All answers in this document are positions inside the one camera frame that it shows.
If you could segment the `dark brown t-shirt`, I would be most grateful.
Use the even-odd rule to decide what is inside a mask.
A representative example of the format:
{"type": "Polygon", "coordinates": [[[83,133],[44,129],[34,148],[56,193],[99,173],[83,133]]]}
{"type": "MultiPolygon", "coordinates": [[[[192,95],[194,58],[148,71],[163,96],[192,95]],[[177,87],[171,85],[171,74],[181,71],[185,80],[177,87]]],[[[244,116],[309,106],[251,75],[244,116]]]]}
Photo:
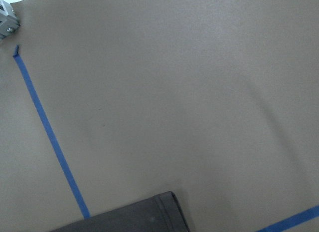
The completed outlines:
{"type": "Polygon", "coordinates": [[[176,195],[169,191],[84,219],[56,232],[188,232],[176,195]]]}

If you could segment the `brown paper table cover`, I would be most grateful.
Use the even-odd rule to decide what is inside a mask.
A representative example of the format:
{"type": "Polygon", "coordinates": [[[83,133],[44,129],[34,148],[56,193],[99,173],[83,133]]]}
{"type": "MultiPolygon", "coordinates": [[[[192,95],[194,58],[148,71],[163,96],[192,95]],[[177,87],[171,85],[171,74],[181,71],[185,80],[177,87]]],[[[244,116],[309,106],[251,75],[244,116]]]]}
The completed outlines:
{"type": "Polygon", "coordinates": [[[24,0],[0,44],[0,229],[166,191],[193,232],[255,232],[319,204],[319,0],[24,0]]]}

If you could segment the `aluminium frame post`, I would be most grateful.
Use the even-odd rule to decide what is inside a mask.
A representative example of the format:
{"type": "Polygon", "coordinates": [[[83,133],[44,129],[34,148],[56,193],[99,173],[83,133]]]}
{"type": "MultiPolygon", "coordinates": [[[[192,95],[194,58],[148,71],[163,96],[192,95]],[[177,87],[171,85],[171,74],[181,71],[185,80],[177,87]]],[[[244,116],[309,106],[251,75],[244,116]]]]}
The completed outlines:
{"type": "Polygon", "coordinates": [[[0,40],[4,40],[20,28],[19,19],[11,4],[0,1],[0,40]]]}

